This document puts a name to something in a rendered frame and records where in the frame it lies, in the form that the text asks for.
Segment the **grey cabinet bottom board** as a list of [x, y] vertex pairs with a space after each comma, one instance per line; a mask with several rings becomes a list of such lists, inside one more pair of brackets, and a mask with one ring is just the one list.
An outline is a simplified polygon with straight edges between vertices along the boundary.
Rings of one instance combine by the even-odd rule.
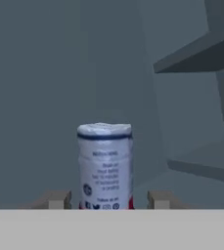
[[224, 140], [167, 161], [172, 170], [224, 182]]

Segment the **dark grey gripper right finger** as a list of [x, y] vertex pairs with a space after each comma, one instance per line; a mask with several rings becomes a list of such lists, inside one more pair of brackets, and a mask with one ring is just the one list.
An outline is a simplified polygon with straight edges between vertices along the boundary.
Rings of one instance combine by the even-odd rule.
[[166, 209], [195, 209], [195, 205], [183, 202], [170, 190], [149, 190], [148, 208], [155, 210]]

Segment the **white condiment bottle with print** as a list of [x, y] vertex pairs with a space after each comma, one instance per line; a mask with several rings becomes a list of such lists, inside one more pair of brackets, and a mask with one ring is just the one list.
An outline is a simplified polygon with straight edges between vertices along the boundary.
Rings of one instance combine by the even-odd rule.
[[133, 208], [132, 127], [93, 123], [77, 128], [81, 200], [90, 210]]

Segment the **grey cabinet door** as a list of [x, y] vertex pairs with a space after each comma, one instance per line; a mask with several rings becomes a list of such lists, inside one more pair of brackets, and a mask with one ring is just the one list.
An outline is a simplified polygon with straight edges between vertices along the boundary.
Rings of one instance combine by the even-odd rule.
[[76, 128], [93, 122], [132, 125], [145, 207], [163, 157], [139, 0], [0, 0], [0, 208], [77, 200]]

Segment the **grey cabinet shelf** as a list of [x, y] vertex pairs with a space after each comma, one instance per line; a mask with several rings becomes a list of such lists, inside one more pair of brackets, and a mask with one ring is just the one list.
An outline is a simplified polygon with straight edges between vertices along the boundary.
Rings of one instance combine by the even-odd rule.
[[155, 73], [214, 72], [224, 69], [224, 31], [211, 31], [154, 63]]

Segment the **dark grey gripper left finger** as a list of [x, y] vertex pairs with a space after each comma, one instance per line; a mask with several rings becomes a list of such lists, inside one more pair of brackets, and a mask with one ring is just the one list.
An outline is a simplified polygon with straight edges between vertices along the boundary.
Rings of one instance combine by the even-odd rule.
[[64, 210], [71, 208], [70, 190], [50, 190], [35, 201], [22, 206], [22, 209]]

